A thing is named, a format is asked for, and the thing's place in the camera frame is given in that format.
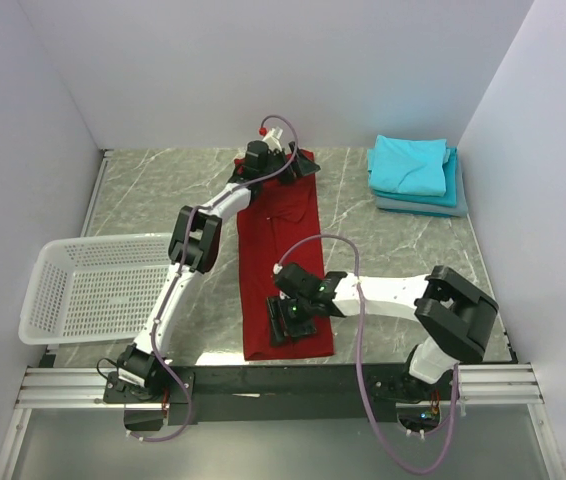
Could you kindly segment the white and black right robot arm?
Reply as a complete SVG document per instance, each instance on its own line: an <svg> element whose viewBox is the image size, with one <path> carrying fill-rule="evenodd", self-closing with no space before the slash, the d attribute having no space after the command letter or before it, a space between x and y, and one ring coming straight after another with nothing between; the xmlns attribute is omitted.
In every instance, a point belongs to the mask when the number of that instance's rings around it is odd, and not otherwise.
<svg viewBox="0 0 566 480"><path fill-rule="evenodd" d="M290 263L275 266L274 285L278 292L266 308L276 346L316 335L319 317L369 314L419 323L426 339L411 350L402 372L383 384L401 403L428 399L456 364L481 363L498 314L492 297L446 266L405 278L344 271L318 277Z"/></svg>

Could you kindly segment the white plastic laundry basket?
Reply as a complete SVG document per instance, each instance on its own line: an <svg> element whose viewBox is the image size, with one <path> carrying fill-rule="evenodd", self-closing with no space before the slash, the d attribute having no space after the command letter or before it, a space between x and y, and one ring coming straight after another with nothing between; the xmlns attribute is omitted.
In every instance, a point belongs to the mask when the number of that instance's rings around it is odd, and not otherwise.
<svg viewBox="0 0 566 480"><path fill-rule="evenodd" d="M165 282L167 233L55 240L40 251L18 335L26 345L135 337Z"/></svg>

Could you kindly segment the teal folded t-shirt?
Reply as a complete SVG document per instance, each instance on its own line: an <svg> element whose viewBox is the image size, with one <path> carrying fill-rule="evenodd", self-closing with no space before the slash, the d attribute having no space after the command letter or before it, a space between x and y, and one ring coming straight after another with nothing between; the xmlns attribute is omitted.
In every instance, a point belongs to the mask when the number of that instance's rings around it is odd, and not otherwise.
<svg viewBox="0 0 566 480"><path fill-rule="evenodd" d="M460 191L462 181L457 179L459 172L459 162L457 156L457 148L451 147L447 149L447 161L442 166L444 174L446 191L442 196L431 195L409 195L409 194L395 194L383 192L380 190L372 189L372 193L381 198L392 199L396 201L404 201L411 203L427 204L441 207L457 207L459 200L457 193Z"/></svg>

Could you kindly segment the aluminium frame rail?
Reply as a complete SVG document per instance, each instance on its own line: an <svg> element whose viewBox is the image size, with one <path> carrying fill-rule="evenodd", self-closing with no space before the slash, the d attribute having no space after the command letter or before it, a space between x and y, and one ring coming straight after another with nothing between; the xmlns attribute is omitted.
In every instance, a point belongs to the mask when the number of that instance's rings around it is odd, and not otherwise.
<svg viewBox="0 0 566 480"><path fill-rule="evenodd" d="M21 409L107 408L106 381L88 368L29 368L16 400ZM460 401L465 405L533 405L544 402L529 364L463 365Z"/></svg>

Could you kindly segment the red t-shirt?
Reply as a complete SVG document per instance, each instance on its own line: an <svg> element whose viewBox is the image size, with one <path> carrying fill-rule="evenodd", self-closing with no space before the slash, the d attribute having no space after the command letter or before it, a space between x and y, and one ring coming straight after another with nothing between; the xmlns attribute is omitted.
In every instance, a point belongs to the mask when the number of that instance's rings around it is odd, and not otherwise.
<svg viewBox="0 0 566 480"><path fill-rule="evenodd" d="M245 210L237 214L239 288L243 315L243 355L246 361L294 360L334 354L330 319L314 319L317 332L274 346L266 300L276 296L273 268L283 261L309 273L325 274L322 243L311 240L321 233L316 179L313 174L284 185L269 180Z"/></svg>

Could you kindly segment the light blue folded t-shirt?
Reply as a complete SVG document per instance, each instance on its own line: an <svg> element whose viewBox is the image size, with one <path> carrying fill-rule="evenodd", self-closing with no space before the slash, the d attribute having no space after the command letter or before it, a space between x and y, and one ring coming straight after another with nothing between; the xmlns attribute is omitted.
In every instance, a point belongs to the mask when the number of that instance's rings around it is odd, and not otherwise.
<svg viewBox="0 0 566 480"><path fill-rule="evenodd" d="M367 151L368 186L386 194L441 197L447 186L446 139L406 140L383 135Z"/></svg>

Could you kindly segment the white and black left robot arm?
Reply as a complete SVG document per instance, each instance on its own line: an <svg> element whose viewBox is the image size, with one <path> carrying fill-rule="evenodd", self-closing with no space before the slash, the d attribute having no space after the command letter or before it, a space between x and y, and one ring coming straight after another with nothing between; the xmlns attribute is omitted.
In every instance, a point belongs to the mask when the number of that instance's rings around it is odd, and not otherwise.
<svg viewBox="0 0 566 480"><path fill-rule="evenodd" d="M224 224L239 212L250 211L268 181L294 185L320 170L311 152L294 142L290 147L287 153L274 139L249 142L217 195L180 210L168 246L170 266L164 286L141 332L116 361L116 379L139 401L152 401L163 390L166 347L177 318L189 308L192 292L217 261Z"/></svg>

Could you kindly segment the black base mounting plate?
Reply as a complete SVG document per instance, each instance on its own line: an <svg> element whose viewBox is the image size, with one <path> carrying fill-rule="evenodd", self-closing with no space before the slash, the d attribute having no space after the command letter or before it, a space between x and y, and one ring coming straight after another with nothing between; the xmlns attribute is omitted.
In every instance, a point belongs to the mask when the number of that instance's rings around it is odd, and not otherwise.
<svg viewBox="0 0 566 480"><path fill-rule="evenodd" d="M108 374L103 400L128 410L132 430L159 429L167 404L167 424L191 422L352 419L366 416L353 364L190 366L174 372L185 384L164 375L163 390L134 390Z"/></svg>

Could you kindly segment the grey folded t-shirt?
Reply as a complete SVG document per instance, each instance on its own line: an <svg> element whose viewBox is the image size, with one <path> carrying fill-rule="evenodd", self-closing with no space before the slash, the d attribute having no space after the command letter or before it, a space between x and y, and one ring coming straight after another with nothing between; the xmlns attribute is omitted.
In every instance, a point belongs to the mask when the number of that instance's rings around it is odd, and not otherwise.
<svg viewBox="0 0 566 480"><path fill-rule="evenodd" d="M468 214L468 205L463 182L463 167L459 160L456 161L455 182L456 205L452 207L395 200L380 196L375 197L375 205L381 210L395 213L412 213L415 215L430 215L434 217L466 217Z"/></svg>

